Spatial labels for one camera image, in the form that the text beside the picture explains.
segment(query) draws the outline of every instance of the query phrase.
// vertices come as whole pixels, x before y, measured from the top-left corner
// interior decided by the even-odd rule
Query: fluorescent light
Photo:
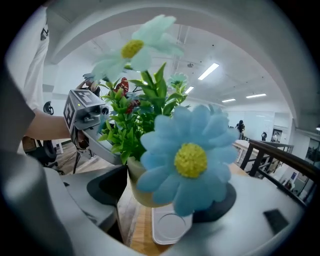
[[[247,96],[246,98],[250,99],[250,98],[262,97],[262,96],[267,96],[267,95],[265,93],[262,93],[262,94],[250,95],[250,96]]]
[[[188,88],[188,90],[186,90],[186,91],[185,91],[185,94],[190,93],[192,89],[193,89],[193,87],[192,87],[192,86],[190,86],[190,87]]]
[[[204,73],[198,78],[199,80],[205,79],[212,71],[214,71],[219,65],[217,63],[213,63]]]
[[[235,101],[236,99],[235,98],[231,98],[231,99],[225,99],[223,100],[222,102],[233,102]]]

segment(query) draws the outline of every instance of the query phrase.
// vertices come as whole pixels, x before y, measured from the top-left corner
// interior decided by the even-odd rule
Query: white shirt
[[[43,106],[43,70],[49,45],[46,7],[39,7],[12,41],[4,62],[32,109]],[[23,153],[20,143],[19,153]]]

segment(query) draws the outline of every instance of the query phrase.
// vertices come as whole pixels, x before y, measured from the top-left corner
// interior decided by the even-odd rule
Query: yellow flower center
[[[174,165],[182,176],[198,178],[207,169],[206,152],[196,144],[185,143],[176,153]]]
[[[142,40],[130,40],[121,49],[121,56],[124,59],[133,58],[144,47],[144,41]]]

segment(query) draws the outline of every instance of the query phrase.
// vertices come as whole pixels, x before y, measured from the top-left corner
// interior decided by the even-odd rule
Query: railing
[[[253,149],[259,150],[256,158],[250,159]],[[271,181],[275,184],[280,190],[282,190],[285,194],[291,197],[294,201],[300,204],[302,207],[306,207],[304,201],[302,201],[298,196],[292,193],[288,188],[282,185],[279,181],[270,176],[267,171],[269,166],[272,164],[273,160],[276,159],[284,164],[292,167],[303,175],[307,176],[309,179],[314,181],[317,185],[320,180],[320,171],[312,164],[307,161],[291,154],[293,150],[292,145],[287,144],[279,144],[265,141],[257,141],[257,140],[249,140],[249,147],[246,152],[246,155],[243,159],[243,162],[240,166],[242,170],[244,170],[247,166],[248,162],[254,161],[251,170],[249,171],[249,175],[255,177],[257,173]],[[268,159],[268,162],[261,164],[263,159]]]

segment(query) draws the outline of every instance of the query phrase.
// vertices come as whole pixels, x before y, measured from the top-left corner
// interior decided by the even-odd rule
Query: flower pot
[[[169,203],[167,204],[154,203],[152,200],[153,193],[146,193],[137,189],[138,179],[144,172],[146,172],[146,169],[143,167],[143,165],[139,161],[137,161],[134,157],[129,157],[127,160],[127,165],[128,165],[128,172],[129,172],[132,193],[134,195],[134,198],[140,204],[142,204],[143,206],[152,207],[152,208],[169,205]]]

